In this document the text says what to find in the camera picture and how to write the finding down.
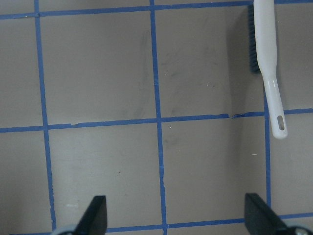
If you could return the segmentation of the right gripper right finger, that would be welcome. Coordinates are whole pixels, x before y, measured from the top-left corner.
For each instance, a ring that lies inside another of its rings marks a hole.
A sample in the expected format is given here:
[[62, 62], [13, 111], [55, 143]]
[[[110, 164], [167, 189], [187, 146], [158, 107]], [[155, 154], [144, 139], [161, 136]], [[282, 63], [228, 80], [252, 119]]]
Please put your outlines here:
[[311, 235], [299, 225], [287, 225], [256, 193], [245, 194], [245, 227], [250, 235]]

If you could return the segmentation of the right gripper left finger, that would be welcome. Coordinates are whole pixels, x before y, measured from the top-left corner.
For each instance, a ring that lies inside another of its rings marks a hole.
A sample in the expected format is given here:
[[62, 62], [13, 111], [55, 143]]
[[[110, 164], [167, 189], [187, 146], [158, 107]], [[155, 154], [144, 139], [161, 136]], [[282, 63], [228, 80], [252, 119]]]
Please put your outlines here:
[[94, 196], [77, 225], [55, 229], [52, 235], [104, 235], [108, 228], [106, 196]]

